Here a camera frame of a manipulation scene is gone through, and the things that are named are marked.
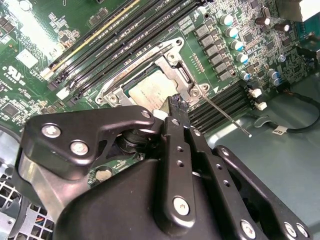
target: integrated circuit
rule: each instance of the integrated circuit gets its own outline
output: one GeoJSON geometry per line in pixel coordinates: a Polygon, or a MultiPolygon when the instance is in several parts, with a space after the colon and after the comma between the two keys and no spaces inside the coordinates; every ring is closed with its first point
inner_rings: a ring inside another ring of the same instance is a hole
{"type": "Polygon", "coordinates": [[[254,39],[254,37],[252,36],[252,33],[249,33],[244,36],[244,39],[246,43],[250,43],[254,39]]]}
{"type": "Polygon", "coordinates": [[[275,47],[275,44],[273,41],[266,44],[266,49],[271,50],[275,47]]]}
{"type": "Polygon", "coordinates": [[[19,110],[11,103],[8,103],[2,108],[2,112],[5,115],[8,115],[10,118],[13,118],[19,112],[19,110]]]}

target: ram slot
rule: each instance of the ram slot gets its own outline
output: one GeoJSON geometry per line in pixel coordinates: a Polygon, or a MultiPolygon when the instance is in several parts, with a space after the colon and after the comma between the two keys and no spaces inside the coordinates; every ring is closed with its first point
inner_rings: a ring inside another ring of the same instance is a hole
{"type": "MultiPolygon", "coordinates": [[[[252,97],[248,94],[248,90],[238,83],[211,98],[211,100],[231,117],[243,114],[253,107],[252,97]]],[[[188,115],[191,125],[203,134],[210,133],[228,122],[220,112],[207,102],[189,112],[188,115]]]]}
{"type": "Polygon", "coordinates": [[[139,52],[139,50],[143,48],[143,46],[148,44],[154,37],[161,35],[164,30],[175,25],[181,18],[185,17],[191,11],[199,7],[199,4],[201,3],[198,1],[188,0],[184,2],[182,5],[179,5],[173,10],[167,12],[167,19],[162,18],[161,20],[159,20],[159,22],[153,24],[133,41],[126,44],[126,46],[122,47],[117,54],[113,55],[113,57],[110,59],[110,62],[106,61],[107,64],[105,65],[103,71],[101,71],[99,74],[90,79],[89,82],[86,82],[85,84],[78,87],[78,89],[73,94],[73,99],[71,99],[68,102],[68,104],[70,106],[73,106],[76,103],[76,101],[80,99],[87,90],[89,90],[94,85],[102,81],[103,78],[108,75],[109,71],[111,71],[115,66],[129,59],[131,55],[135,54],[135,52],[139,52]]]}
{"type": "Polygon", "coordinates": [[[77,75],[72,77],[71,83],[69,83],[69,86],[75,85],[77,83],[81,83],[83,80],[87,79],[89,76],[92,76],[93,74],[98,74],[97,71],[102,71],[105,67],[108,66],[108,63],[105,62],[111,62],[114,60],[114,54],[115,56],[119,55],[121,53],[122,49],[125,49],[125,46],[127,46],[130,41],[134,42],[137,36],[144,31],[145,29],[148,29],[149,26],[152,26],[154,21],[156,21],[158,18],[161,18],[165,12],[168,10],[171,10],[174,6],[179,4],[181,0],[163,0],[159,3],[157,3],[148,13],[152,13],[155,11],[154,14],[152,14],[149,18],[145,19],[145,16],[139,17],[132,25],[127,27],[124,31],[122,31],[118,36],[124,35],[124,37],[113,39],[112,41],[108,42],[106,46],[111,46],[110,48],[104,47],[104,51],[102,51],[99,56],[99,58],[95,59],[94,62],[92,62],[93,65],[89,65],[85,69],[83,69],[81,72],[77,73],[77,75]]]}
{"type": "Polygon", "coordinates": [[[133,9],[131,12],[127,13],[128,17],[119,20],[122,21],[121,23],[118,21],[110,26],[92,42],[92,45],[90,44],[90,48],[88,50],[83,51],[72,63],[70,63],[70,65],[64,68],[55,77],[55,79],[49,83],[48,88],[53,91],[59,86],[59,84],[63,83],[75,69],[81,68],[81,65],[83,64],[92,64],[94,61],[94,59],[90,59],[92,56],[95,57],[99,53],[102,53],[109,44],[109,41],[112,41],[116,36],[121,36],[122,32],[131,29],[137,22],[134,20],[136,20],[138,16],[144,15],[146,11],[155,5],[156,2],[158,2],[158,0],[150,0],[143,6],[137,6],[137,9],[133,9]]]}
{"type": "Polygon", "coordinates": [[[112,15],[110,15],[106,20],[104,20],[104,21],[100,22],[99,24],[97,24],[93,29],[91,29],[82,38],[80,38],[72,47],[67,49],[62,55],[60,55],[56,60],[54,60],[49,65],[49,68],[53,68],[55,65],[57,65],[61,60],[63,60],[65,57],[67,57],[69,54],[71,54],[82,43],[84,43],[87,39],[89,39],[91,36],[93,36],[101,27],[103,27],[106,23],[110,22],[111,19],[113,19],[115,16],[117,16],[124,8],[126,8],[127,6],[129,6],[133,2],[134,2],[134,0],[126,0],[126,1],[124,1],[123,4],[121,4],[119,7],[117,7],[112,12],[112,15]]]}

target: capacitor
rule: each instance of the capacitor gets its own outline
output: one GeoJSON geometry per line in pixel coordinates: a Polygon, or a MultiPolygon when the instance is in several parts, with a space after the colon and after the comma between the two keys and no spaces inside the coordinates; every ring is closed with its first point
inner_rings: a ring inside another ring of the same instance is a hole
{"type": "Polygon", "coordinates": [[[229,38],[235,38],[238,36],[238,29],[236,29],[235,27],[228,27],[226,30],[225,30],[225,35],[229,38]]]}
{"type": "Polygon", "coordinates": [[[237,56],[236,56],[236,60],[242,64],[245,64],[248,62],[249,60],[249,57],[248,55],[245,55],[243,53],[239,53],[237,56]]]}
{"type": "Polygon", "coordinates": [[[281,79],[280,78],[270,79],[270,83],[277,87],[281,84],[281,79]]]}
{"type": "Polygon", "coordinates": [[[280,32],[288,32],[290,30],[290,25],[283,22],[283,23],[277,23],[274,25],[274,29],[280,32]]]}
{"type": "Polygon", "coordinates": [[[276,80],[280,77],[279,72],[275,71],[274,69],[270,68],[266,73],[272,80],[276,80]]]}
{"type": "Polygon", "coordinates": [[[223,14],[220,18],[220,23],[225,26],[231,26],[234,22],[234,17],[231,15],[223,14]]]}
{"type": "Polygon", "coordinates": [[[255,19],[255,23],[258,25],[268,26],[270,25],[270,18],[268,17],[258,17],[255,19]]]}
{"type": "Polygon", "coordinates": [[[249,73],[247,73],[246,71],[242,71],[240,73],[240,77],[241,79],[245,80],[246,82],[250,80],[251,75],[249,73]]]}
{"type": "Polygon", "coordinates": [[[244,49],[244,44],[241,41],[233,40],[230,44],[230,47],[237,51],[242,51],[244,49]]]}

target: screw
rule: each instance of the screw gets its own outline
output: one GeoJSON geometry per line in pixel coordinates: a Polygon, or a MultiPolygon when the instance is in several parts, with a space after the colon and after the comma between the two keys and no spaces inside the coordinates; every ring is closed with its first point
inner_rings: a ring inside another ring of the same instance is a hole
{"type": "Polygon", "coordinates": [[[117,98],[116,95],[111,95],[111,96],[109,97],[109,101],[110,101],[110,103],[112,103],[112,104],[116,104],[116,103],[118,102],[118,98],[117,98]]]}
{"type": "Polygon", "coordinates": [[[70,149],[74,154],[79,156],[83,156],[89,151],[88,146],[81,141],[74,141],[73,143],[71,143],[70,149]]]}
{"type": "Polygon", "coordinates": [[[41,129],[43,135],[48,138],[55,139],[61,135],[61,130],[54,125],[46,125],[41,129]]]}
{"type": "Polygon", "coordinates": [[[142,111],[141,114],[147,119],[151,118],[150,114],[147,111],[142,111]]]}
{"type": "Polygon", "coordinates": [[[177,211],[178,214],[180,214],[182,216],[188,215],[188,213],[189,213],[189,205],[181,197],[176,197],[176,198],[173,199],[173,206],[174,206],[174,209],[177,211]]]}
{"type": "Polygon", "coordinates": [[[245,235],[247,235],[250,239],[256,238],[256,232],[249,222],[246,220],[241,220],[240,224],[245,235]]]}
{"type": "Polygon", "coordinates": [[[175,118],[173,118],[173,119],[171,120],[171,122],[173,122],[174,125],[177,125],[177,126],[180,125],[179,121],[178,121],[177,119],[175,119],[175,118]]]}
{"type": "Polygon", "coordinates": [[[221,148],[221,151],[223,152],[224,155],[229,156],[229,153],[225,148],[221,148]]]}
{"type": "Polygon", "coordinates": [[[303,234],[303,236],[305,236],[306,238],[309,237],[308,232],[305,230],[304,226],[302,226],[300,223],[296,224],[296,227],[298,228],[298,230],[303,234]]]}
{"type": "Polygon", "coordinates": [[[193,129],[193,132],[194,132],[195,135],[197,135],[198,137],[201,136],[201,132],[199,132],[197,129],[193,129]]]}
{"type": "Polygon", "coordinates": [[[280,63],[284,63],[285,61],[286,61],[286,56],[285,55],[280,55],[279,57],[278,57],[278,61],[280,62],[280,63]]]}
{"type": "Polygon", "coordinates": [[[297,233],[294,230],[294,228],[287,222],[284,223],[285,229],[288,231],[288,233],[292,236],[292,237],[296,237],[297,233]]]}

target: black ram slot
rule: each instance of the black ram slot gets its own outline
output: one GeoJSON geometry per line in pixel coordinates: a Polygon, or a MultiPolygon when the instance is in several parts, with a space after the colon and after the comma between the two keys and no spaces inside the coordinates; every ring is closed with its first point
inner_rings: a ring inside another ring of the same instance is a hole
{"type": "Polygon", "coordinates": [[[61,56],[59,56],[56,60],[54,60],[49,68],[53,68],[56,64],[58,64],[62,59],[71,54],[75,49],[77,49],[83,42],[85,42],[88,38],[94,35],[101,27],[103,27],[106,23],[111,21],[114,17],[116,17],[121,11],[123,11],[127,6],[133,3],[135,0],[126,0],[123,4],[121,4],[117,9],[112,12],[112,15],[108,17],[105,21],[97,24],[93,29],[87,32],[82,38],[80,38],[72,47],[66,50],[61,56]]]}
{"type": "MultiPolygon", "coordinates": [[[[252,97],[248,95],[247,88],[243,88],[239,83],[235,83],[225,91],[211,98],[222,110],[231,117],[243,113],[245,110],[253,107],[252,97]]],[[[203,134],[220,127],[228,120],[213,106],[205,102],[197,109],[189,112],[190,123],[198,128],[203,134]]]]}
{"type": "MultiPolygon", "coordinates": [[[[165,7],[163,9],[161,9],[161,11],[155,12],[152,16],[150,16],[147,20],[145,20],[142,25],[138,26],[138,28],[134,29],[133,32],[131,32],[129,35],[125,36],[125,38],[118,41],[111,49],[108,49],[108,51],[105,52],[103,55],[101,55],[98,59],[95,59],[94,62],[91,63],[93,65],[89,65],[88,67],[83,69],[81,72],[79,72],[77,75],[73,76],[73,80],[70,81],[69,85],[81,83],[84,79],[91,76],[93,73],[95,73],[102,66],[105,65],[104,67],[107,67],[108,64],[111,64],[112,62],[114,62],[116,60],[116,59],[114,59],[115,56],[120,56],[121,54],[122,55],[124,54],[124,52],[122,52],[122,50],[125,49],[126,46],[130,45],[130,41],[132,42],[132,41],[136,40],[137,36],[139,34],[141,34],[142,31],[145,31],[145,29],[148,29],[148,28],[150,28],[150,26],[153,26],[156,19],[161,18],[168,10],[171,10],[173,7],[175,7],[177,4],[179,4],[180,1],[181,0],[174,0],[172,2],[169,2],[165,5],[165,7]]],[[[159,2],[155,6],[155,8],[157,8],[157,6],[161,6],[161,4],[163,4],[163,1],[159,2]]]]}
{"type": "Polygon", "coordinates": [[[189,14],[191,11],[195,10],[199,6],[199,2],[189,0],[186,1],[182,6],[179,6],[175,10],[170,11],[174,15],[172,16],[172,19],[169,21],[163,20],[162,23],[157,23],[154,26],[152,26],[152,30],[150,31],[150,35],[147,36],[147,38],[143,38],[142,42],[139,43],[135,48],[133,48],[131,51],[125,52],[123,55],[121,55],[116,60],[110,62],[108,66],[104,69],[104,71],[100,72],[98,75],[93,77],[89,82],[87,82],[85,85],[81,86],[77,89],[77,91],[73,95],[73,99],[77,101],[82,97],[82,95],[89,90],[91,87],[93,87],[95,84],[97,84],[101,79],[103,79],[106,75],[108,75],[108,72],[113,69],[115,66],[117,66],[119,63],[125,61],[128,57],[130,57],[134,52],[139,51],[145,44],[147,44],[149,41],[151,41],[154,37],[159,36],[163,33],[164,30],[168,29],[172,25],[176,24],[181,18],[189,14]]]}
{"type": "Polygon", "coordinates": [[[130,29],[136,22],[138,22],[136,19],[144,15],[146,11],[148,11],[151,7],[155,5],[155,3],[158,2],[158,0],[150,0],[142,7],[139,7],[132,15],[127,17],[125,20],[123,20],[122,23],[120,23],[120,27],[114,27],[112,30],[109,30],[110,32],[106,34],[104,37],[102,37],[100,40],[97,41],[90,49],[83,52],[82,55],[78,56],[78,58],[72,62],[69,66],[67,66],[65,69],[63,69],[62,72],[58,74],[57,77],[53,81],[55,81],[55,86],[62,83],[66,78],[70,75],[72,71],[74,71],[76,68],[81,66],[84,63],[87,63],[88,58],[91,56],[95,56],[98,53],[102,52],[106,46],[109,44],[109,41],[113,41],[115,36],[120,36],[122,32],[127,31],[130,29]]]}

